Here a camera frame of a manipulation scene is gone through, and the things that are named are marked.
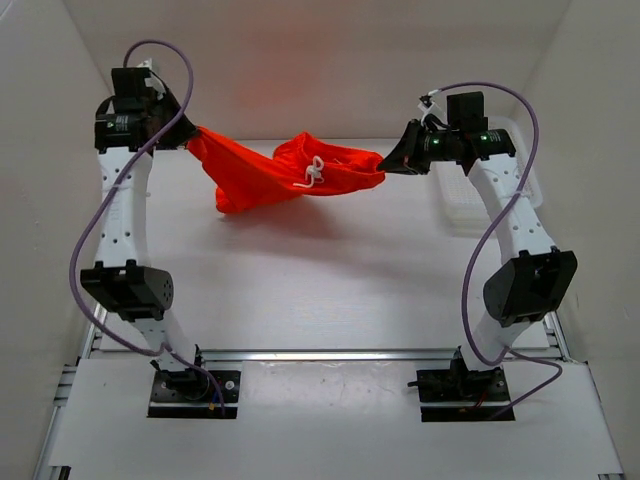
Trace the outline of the orange shorts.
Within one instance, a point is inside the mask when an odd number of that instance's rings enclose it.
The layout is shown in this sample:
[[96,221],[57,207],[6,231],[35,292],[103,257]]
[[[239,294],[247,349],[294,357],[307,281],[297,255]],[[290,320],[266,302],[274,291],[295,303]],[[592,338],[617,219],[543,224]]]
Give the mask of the orange shorts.
[[326,143],[308,132],[277,146],[270,156],[204,127],[187,143],[215,183],[216,209],[239,214],[302,196],[338,196],[385,180],[376,152]]

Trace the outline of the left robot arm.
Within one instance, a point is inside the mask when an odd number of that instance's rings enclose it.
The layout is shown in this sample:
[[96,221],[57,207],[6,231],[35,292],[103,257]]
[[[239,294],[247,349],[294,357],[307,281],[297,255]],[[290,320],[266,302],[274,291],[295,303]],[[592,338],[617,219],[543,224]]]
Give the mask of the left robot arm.
[[201,369],[198,347],[184,335],[171,311],[174,282],[152,265],[147,242],[148,181],[154,136],[171,119],[167,97],[152,88],[140,94],[113,95],[97,109],[95,148],[102,174],[102,203],[81,234],[93,229],[100,239],[92,266],[78,269],[80,245],[70,262],[74,297],[87,292],[108,313],[141,335],[141,345],[107,326],[102,332],[125,348],[149,358],[156,378],[176,397],[202,399],[211,388]]

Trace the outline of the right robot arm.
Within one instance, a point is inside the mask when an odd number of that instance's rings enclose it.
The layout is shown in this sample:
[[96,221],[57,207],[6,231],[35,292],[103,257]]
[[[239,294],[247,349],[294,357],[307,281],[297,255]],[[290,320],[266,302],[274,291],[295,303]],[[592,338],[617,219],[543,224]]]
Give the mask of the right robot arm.
[[[525,196],[525,173],[516,156],[509,133],[488,128],[485,120],[473,130],[463,130],[414,119],[379,166],[386,173],[425,175],[434,162],[454,162],[464,170],[489,216],[490,225],[464,273],[461,317],[465,340],[452,361],[457,369],[449,375],[450,390],[464,400],[484,389],[484,371],[499,367],[514,342],[557,309],[577,270],[576,255],[558,248]],[[485,281],[485,312],[472,326],[468,308],[471,275],[491,236],[498,241],[501,265]]]

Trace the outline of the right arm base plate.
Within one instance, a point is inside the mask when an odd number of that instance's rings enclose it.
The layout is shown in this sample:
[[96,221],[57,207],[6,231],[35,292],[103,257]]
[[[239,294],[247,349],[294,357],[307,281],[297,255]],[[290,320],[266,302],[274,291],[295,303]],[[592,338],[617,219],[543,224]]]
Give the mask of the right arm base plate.
[[453,359],[446,369],[417,370],[407,387],[418,392],[423,423],[515,420],[501,367],[468,370],[462,359]]

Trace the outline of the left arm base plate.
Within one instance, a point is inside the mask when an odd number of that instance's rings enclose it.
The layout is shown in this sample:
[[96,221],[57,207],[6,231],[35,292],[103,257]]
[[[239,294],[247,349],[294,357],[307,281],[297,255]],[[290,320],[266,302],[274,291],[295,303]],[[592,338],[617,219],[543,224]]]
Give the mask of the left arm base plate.
[[148,418],[157,419],[236,419],[241,387],[240,370],[210,370],[218,385],[190,368],[155,372],[147,408]]

